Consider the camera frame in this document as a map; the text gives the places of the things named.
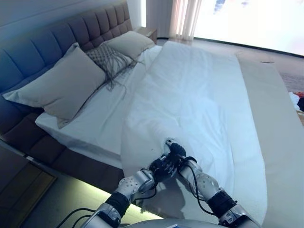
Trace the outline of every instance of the decorative pillow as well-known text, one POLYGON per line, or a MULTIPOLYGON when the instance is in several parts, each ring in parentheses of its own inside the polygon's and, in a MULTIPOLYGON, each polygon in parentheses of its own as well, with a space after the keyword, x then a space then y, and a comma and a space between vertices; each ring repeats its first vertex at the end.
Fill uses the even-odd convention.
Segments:
POLYGON ((105 43, 87 51, 86 54, 105 71, 105 83, 109 85, 110 89, 113 88, 114 79, 119 73, 136 64, 136 61, 115 51, 105 43))
POLYGON ((105 81, 105 73, 74 44, 56 65, 24 87, 3 95, 6 100, 42 107, 57 118, 58 127, 71 121, 90 95, 105 81))
POLYGON ((137 59, 144 50, 155 46, 153 40, 134 31, 128 31, 105 43, 132 59, 137 59))

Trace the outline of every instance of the nightstand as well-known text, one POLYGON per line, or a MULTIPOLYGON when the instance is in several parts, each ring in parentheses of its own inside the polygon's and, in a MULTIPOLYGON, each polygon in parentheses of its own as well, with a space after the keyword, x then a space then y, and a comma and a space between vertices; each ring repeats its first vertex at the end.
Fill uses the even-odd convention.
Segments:
POLYGON ((146 37, 149 37, 151 40, 154 41, 155 44, 157 43, 157 29, 140 27, 138 29, 135 29, 134 31, 146 37))

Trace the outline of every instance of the black cable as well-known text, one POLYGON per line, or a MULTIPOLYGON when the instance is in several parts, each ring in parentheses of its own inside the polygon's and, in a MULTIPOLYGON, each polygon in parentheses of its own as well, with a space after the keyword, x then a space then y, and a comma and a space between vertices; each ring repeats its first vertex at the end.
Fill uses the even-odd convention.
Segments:
POLYGON ((194 196, 194 198, 197 199, 195 193, 192 191, 192 188, 191 188, 191 184, 190 184, 190 183, 189 183, 189 188, 190 188, 190 191, 191 191, 192 195, 194 196))
POLYGON ((89 218, 89 217, 91 217, 91 216, 90 216, 90 215, 81 216, 79 219, 77 219, 77 220, 74 222, 72 228, 75 228, 76 224, 77 224, 80 220, 82 220, 83 218, 89 218))
POLYGON ((143 198, 137 198, 137 199, 134 199, 134 201, 136 201, 136 200, 147 200, 147 199, 151 199, 152 197, 154 197, 155 195, 156 195, 156 187, 154 188, 154 193, 153 193, 153 195, 151 195, 151 196, 149 196, 149 197, 143 197, 143 198))
POLYGON ((87 210, 87 211, 90 211, 90 212, 95 212, 95 210, 92 210, 92 209, 89 209, 89 208, 78 208, 78 209, 75 209, 73 210, 71 213, 69 213, 65 218, 64 220, 62 220, 58 226, 56 226, 56 228, 59 228, 62 226, 62 224, 64 224, 64 222, 69 218, 71 217, 71 215, 73 215, 75 212, 77 211, 80 211, 80 210, 87 210))
POLYGON ((198 200, 199 207, 200 207, 204 212, 206 212, 207 214, 210 214, 210 215, 214 215, 214 216, 215 216, 214 213, 207 211, 207 210, 204 209, 203 206, 201 205, 201 203, 200 203, 200 197, 199 197, 199 190, 198 190, 198 183, 197 183, 197 180, 196 180, 195 173, 194 173, 193 169, 192 169, 189 165, 185 165, 185 166, 189 167, 190 170, 191 170, 191 172, 192 172, 192 175, 193 175, 193 178, 194 178, 194 183, 195 183, 196 199, 198 200))

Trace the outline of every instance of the beige pillow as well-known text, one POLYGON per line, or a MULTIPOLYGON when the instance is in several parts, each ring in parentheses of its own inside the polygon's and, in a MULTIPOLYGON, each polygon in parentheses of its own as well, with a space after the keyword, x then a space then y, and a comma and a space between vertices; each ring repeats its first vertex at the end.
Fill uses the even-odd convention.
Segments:
POLYGON ((106 44, 132 59, 137 59, 144 50, 155 46, 153 40, 134 31, 106 41, 106 44))
POLYGON ((71 121, 90 95, 105 81, 105 73, 77 45, 57 64, 24 87, 3 95, 6 100, 42 107, 58 120, 71 121))

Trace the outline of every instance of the white curtain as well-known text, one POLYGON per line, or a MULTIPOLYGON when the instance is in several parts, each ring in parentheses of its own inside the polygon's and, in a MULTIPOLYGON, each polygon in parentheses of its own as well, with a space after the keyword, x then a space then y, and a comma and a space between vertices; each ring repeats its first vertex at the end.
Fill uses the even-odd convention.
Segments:
POLYGON ((173 0, 170 37, 193 40, 202 0, 173 0))

